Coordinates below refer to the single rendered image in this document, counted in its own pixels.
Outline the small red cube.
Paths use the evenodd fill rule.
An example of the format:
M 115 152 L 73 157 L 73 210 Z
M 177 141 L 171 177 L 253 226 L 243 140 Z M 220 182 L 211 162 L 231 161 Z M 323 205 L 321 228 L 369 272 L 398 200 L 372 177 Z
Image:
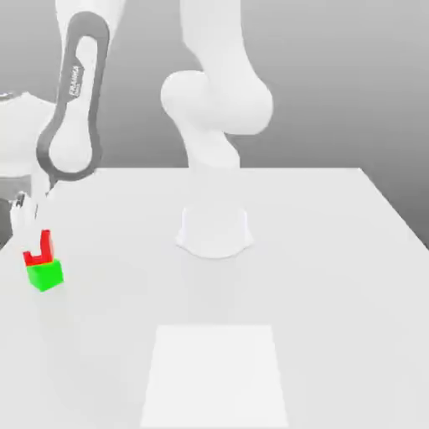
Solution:
M 50 263 L 54 260 L 54 248 L 50 230 L 41 230 L 39 241 L 39 254 L 33 255 L 31 251 L 23 252 L 25 266 L 37 266 Z

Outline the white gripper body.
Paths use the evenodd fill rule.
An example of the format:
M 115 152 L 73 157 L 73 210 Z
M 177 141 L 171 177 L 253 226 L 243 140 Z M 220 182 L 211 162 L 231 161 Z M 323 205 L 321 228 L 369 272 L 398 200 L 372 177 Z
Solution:
M 12 202 L 10 219 L 14 235 L 38 235 L 41 231 L 37 221 L 38 202 L 29 195 L 18 195 Z

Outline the small green cube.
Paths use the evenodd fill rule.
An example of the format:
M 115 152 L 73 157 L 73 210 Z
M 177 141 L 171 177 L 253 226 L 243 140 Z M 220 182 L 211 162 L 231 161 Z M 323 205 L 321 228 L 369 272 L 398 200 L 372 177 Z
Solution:
M 49 263 L 27 266 L 29 282 L 39 291 L 45 292 L 64 282 L 61 262 L 54 259 Z

